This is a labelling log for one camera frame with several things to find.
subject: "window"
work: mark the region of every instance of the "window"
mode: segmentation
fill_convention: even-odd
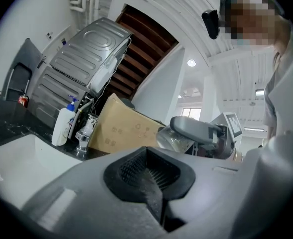
[[[200,115],[201,115],[201,108],[183,109],[183,112],[182,112],[182,116],[194,118],[196,120],[200,119]]]

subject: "hose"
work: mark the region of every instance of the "hose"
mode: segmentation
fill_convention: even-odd
[[[69,134],[68,134],[68,138],[71,139],[71,136],[72,136],[72,133],[73,133],[73,130],[76,126],[76,121],[80,115],[80,113],[82,112],[82,110],[86,107],[88,107],[89,105],[92,104],[93,101],[89,101],[88,103],[86,103],[85,105],[83,105],[81,108],[78,109],[77,113],[76,113],[76,116],[74,117],[73,119],[73,123],[71,125],[71,128],[70,128],[70,131],[69,131]]]

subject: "fluorescent light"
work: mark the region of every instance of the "fluorescent light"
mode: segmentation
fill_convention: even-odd
[[[187,61],[187,65],[190,67],[196,66],[196,62],[194,61],[194,59],[190,59]]]
[[[255,96],[263,96],[264,95],[264,90],[256,90],[255,91]]]
[[[262,128],[250,128],[250,127],[245,127],[244,130],[259,131],[259,132],[265,131],[265,129],[262,129]]]

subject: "red fire extinguisher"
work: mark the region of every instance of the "red fire extinguisher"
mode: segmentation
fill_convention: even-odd
[[[28,102],[29,102],[29,97],[26,95],[26,93],[22,91],[22,95],[18,98],[18,103],[21,103],[23,106],[27,108]]]

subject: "sink basin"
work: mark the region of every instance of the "sink basin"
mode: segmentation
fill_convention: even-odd
[[[0,146],[0,197],[18,209],[43,186],[81,163],[30,134]]]

